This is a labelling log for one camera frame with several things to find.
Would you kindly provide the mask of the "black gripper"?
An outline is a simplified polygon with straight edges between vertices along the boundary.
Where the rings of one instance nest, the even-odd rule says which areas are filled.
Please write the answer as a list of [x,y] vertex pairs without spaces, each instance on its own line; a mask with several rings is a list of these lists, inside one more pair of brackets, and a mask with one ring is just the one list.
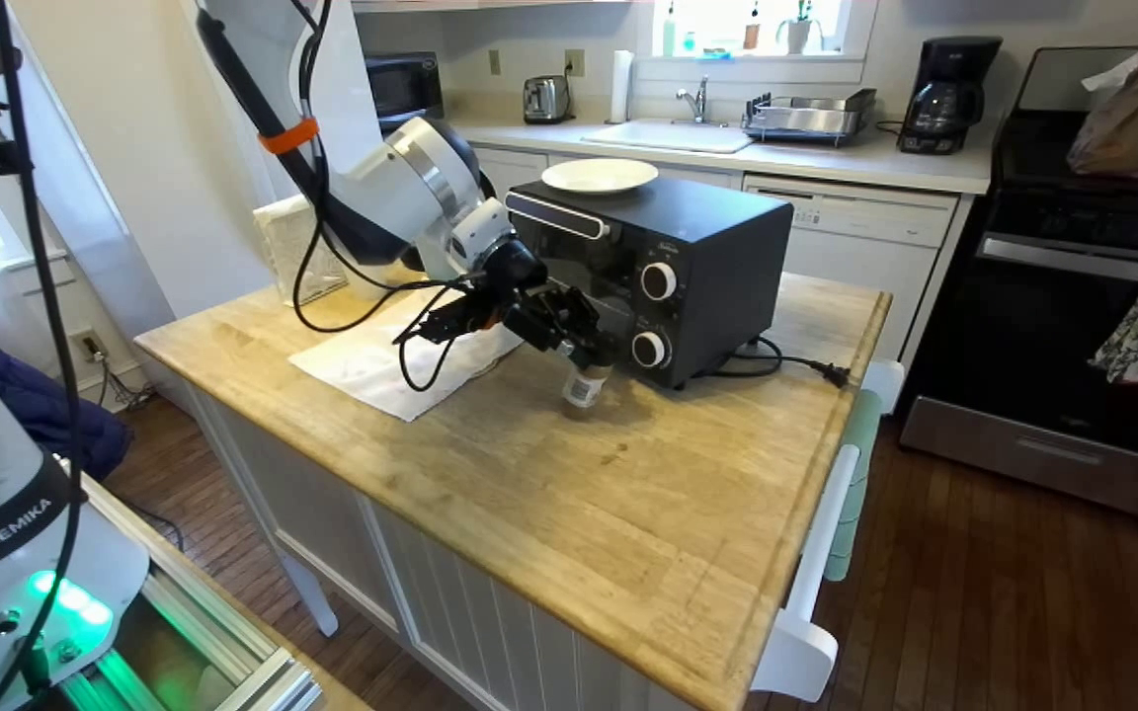
[[549,350],[577,368],[610,368],[610,343],[599,338],[599,310],[571,283],[549,275],[544,260],[525,239],[495,246],[473,270],[458,281],[458,300],[426,314],[426,334],[436,343],[482,333],[508,326],[536,350]]

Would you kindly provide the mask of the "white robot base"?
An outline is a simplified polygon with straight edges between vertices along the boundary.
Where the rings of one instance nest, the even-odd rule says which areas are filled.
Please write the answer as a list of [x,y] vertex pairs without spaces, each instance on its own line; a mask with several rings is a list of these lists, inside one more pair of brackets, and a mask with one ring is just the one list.
[[145,550],[99,508],[71,505],[66,470],[0,403],[0,703],[29,697],[8,666],[37,621],[38,676],[58,682],[114,644],[145,572]]

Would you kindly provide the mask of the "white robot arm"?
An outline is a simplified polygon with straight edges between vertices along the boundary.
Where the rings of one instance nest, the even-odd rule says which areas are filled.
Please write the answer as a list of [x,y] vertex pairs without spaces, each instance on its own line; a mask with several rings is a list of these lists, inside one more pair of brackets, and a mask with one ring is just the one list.
[[445,300],[394,343],[508,326],[529,349],[606,360],[599,310],[515,229],[473,148],[437,118],[379,130],[355,14],[340,0],[193,0],[209,65],[307,204],[311,246],[408,263]]

